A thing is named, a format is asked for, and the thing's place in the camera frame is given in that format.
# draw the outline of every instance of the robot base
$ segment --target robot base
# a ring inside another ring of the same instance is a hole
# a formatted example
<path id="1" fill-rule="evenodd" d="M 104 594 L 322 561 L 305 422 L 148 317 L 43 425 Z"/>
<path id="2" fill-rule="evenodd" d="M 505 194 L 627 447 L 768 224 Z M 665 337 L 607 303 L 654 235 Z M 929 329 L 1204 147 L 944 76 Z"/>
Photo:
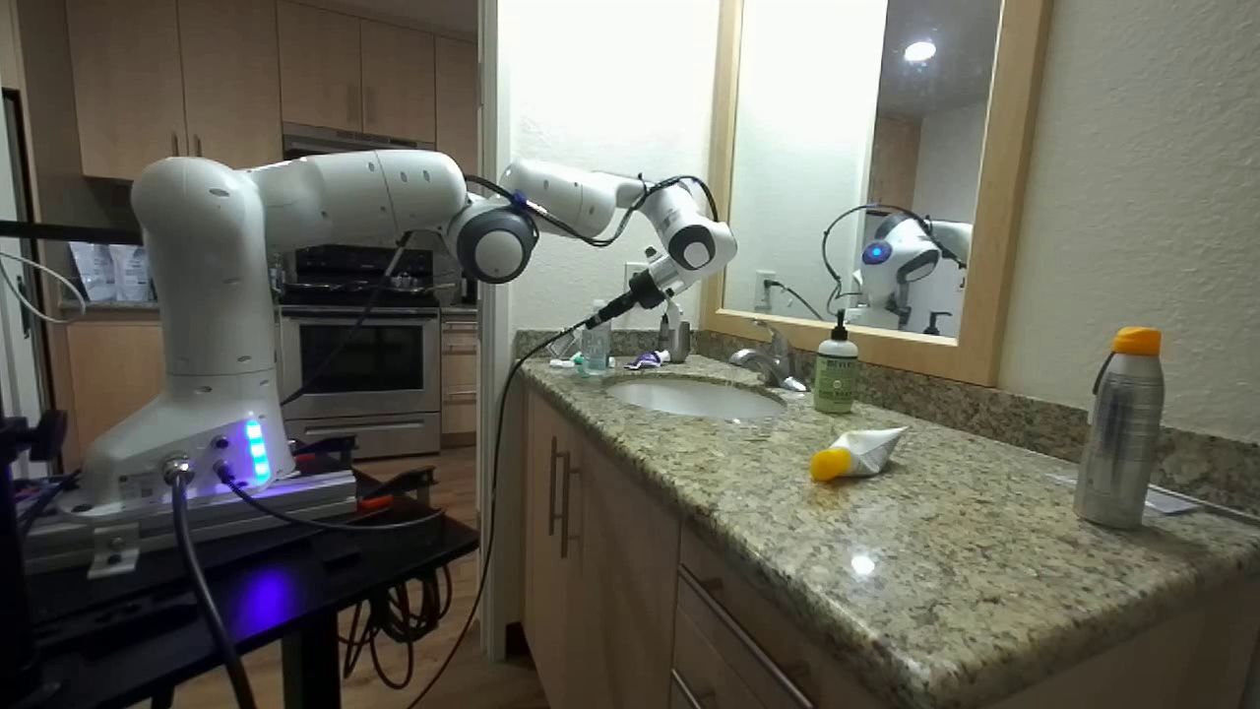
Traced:
<path id="1" fill-rule="evenodd" d="M 348 521 L 356 510 L 356 471 L 287 476 L 267 488 L 250 488 L 261 505 L 299 521 Z M 188 497 L 192 539 L 226 539 L 285 521 L 245 505 L 232 488 Z M 175 506 L 110 505 L 77 517 L 41 521 L 27 536 L 27 569 L 87 568 L 87 576 L 127 576 L 144 550 L 175 546 Z"/>

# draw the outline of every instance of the cabinet drawer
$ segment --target cabinet drawer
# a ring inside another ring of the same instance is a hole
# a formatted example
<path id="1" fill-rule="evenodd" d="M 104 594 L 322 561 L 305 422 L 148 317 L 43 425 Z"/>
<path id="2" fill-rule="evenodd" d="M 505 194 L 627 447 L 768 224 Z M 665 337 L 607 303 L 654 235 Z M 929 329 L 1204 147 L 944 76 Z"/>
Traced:
<path id="1" fill-rule="evenodd" d="M 699 586 L 678 576 L 675 706 L 804 709 L 788 672 Z"/>
<path id="2" fill-rule="evenodd" d="M 692 529 L 682 530 L 682 576 L 692 581 L 783 670 L 783 676 L 816 706 L 879 706 L 860 676 L 835 661 L 816 639 L 793 627 L 713 543 Z"/>

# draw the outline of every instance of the soap dispenser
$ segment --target soap dispenser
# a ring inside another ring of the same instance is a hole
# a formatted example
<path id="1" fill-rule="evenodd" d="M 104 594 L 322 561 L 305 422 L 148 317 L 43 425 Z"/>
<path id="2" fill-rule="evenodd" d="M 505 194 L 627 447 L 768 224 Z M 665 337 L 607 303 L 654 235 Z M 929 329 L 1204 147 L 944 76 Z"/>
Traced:
<path id="1" fill-rule="evenodd" d="M 843 328 L 843 312 L 835 312 L 831 333 L 821 343 L 816 358 L 816 408 L 821 412 L 851 412 L 854 408 L 854 379 L 860 379 L 860 346 Z"/>

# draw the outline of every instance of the ceiling light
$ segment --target ceiling light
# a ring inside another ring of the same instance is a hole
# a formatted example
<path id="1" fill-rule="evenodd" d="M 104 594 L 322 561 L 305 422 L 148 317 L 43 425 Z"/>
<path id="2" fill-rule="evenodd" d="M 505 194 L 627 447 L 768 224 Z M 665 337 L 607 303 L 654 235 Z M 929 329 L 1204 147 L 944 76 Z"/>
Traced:
<path id="1" fill-rule="evenodd" d="M 933 40 L 915 40 L 915 42 L 908 42 L 908 49 L 901 49 L 901 59 L 915 64 L 915 68 L 929 64 L 933 53 L 938 53 L 938 42 L 933 42 Z"/>

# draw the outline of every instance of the granite countertop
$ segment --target granite countertop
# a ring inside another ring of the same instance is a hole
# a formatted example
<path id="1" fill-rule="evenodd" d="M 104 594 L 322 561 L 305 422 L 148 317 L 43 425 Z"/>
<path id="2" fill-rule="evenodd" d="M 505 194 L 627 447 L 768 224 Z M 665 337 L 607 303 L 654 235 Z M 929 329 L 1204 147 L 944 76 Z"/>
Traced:
<path id="1" fill-rule="evenodd" d="M 1260 579 L 1260 529 L 1190 510 L 1102 530 L 1076 521 L 1076 466 L 896 408 L 825 416 L 795 399 L 741 430 L 621 405 L 539 358 L 524 372 L 896 706 L 1010 698 Z M 754 380 L 709 358 L 660 372 Z M 871 425 L 908 425 L 892 471 L 816 485 L 813 451 Z"/>

